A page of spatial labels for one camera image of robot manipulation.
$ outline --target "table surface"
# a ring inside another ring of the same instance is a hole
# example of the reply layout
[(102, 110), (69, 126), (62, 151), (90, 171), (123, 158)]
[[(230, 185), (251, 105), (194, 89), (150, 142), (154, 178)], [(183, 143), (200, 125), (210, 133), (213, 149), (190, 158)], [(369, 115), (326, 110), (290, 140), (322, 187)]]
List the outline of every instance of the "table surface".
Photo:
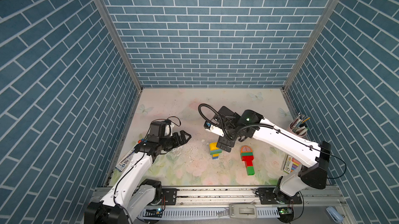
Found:
[[(173, 131), (184, 130), (192, 138), (186, 145), (158, 156), (142, 180), (150, 178), (168, 186), (276, 185), (277, 179), (285, 175), (281, 169), (286, 154), (265, 142), (256, 139), (236, 142), (230, 153), (223, 151), (218, 159), (212, 159), (209, 144), (217, 142), (218, 136), (204, 130), (204, 120), (197, 109), (200, 103), (216, 110), (226, 106), (240, 115), (251, 109), (284, 129), (292, 122), (280, 89), (144, 89), (120, 159), (145, 136), (151, 121), (177, 116), (182, 125), (175, 126)], [(205, 116), (213, 117), (210, 110), (202, 109)], [(244, 145), (253, 150), (253, 176), (247, 175), (241, 161), (240, 150)], [(115, 170), (110, 185), (120, 176)]]

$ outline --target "mounting plate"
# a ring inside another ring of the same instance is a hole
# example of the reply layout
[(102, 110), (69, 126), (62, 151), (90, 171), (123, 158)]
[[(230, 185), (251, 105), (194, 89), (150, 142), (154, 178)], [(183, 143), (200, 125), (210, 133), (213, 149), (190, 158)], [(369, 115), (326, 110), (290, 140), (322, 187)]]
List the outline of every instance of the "mounting plate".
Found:
[(165, 196), (165, 205), (176, 205), (177, 188), (163, 188), (162, 196)]
[[(275, 195), (273, 193), (274, 188), (258, 188), (257, 192), (259, 194), (259, 199), (261, 200), (262, 205), (269, 204), (281, 204), (280, 201), (277, 201)], [(302, 204), (302, 199), (299, 194), (296, 194), (292, 197), (294, 204)]]

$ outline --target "yellow block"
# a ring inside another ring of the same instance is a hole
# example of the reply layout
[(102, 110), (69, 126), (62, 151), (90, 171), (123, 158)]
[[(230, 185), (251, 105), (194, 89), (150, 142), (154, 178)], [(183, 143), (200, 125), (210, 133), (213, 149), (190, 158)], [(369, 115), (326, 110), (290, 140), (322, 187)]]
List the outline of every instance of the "yellow block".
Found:
[(216, 144), (217, 144), (217, 142), (212, 142), (209, 144), (209, 148), (211, 149), (211, 151), (219, 149), (216, 147)]

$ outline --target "cable tray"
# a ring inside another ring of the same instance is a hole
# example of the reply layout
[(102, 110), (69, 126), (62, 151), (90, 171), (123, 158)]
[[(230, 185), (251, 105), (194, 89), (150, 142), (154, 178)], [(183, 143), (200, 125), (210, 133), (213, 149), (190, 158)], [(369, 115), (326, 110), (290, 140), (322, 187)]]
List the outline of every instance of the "cable tray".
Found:
[[(205, 220), (205, 219), (227, 219), (227, 216), (218, 217), (218, 213), (224, 212), (228, 208), (166, 208), (161, 218), (148, 217), (151, 213), (146, 212), (146, 209), (140, 213), (140, 219), (146, 220)], [(258, 218), (279, 218), (277, 207), (257, 207)]]

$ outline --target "green block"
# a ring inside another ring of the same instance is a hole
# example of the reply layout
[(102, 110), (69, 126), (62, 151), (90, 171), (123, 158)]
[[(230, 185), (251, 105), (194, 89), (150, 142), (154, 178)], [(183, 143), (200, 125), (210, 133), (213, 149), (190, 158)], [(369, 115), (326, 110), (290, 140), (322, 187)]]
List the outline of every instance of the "green block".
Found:
[(255, 175), (255, 170), (253, 169), (253, 166), (247, 167), (247, 175)]
[(246, 157), (246, 156), (253, 156), (252, 152), (242, 152), (241, 153), (241, 158)]
[(219, 153), (222, 153), (222, 150), (221, 150), (221, 149), (216, 149), (216, 150), (214, 150), (214, 151), (211, 151), (211, 155), (219, 154)]

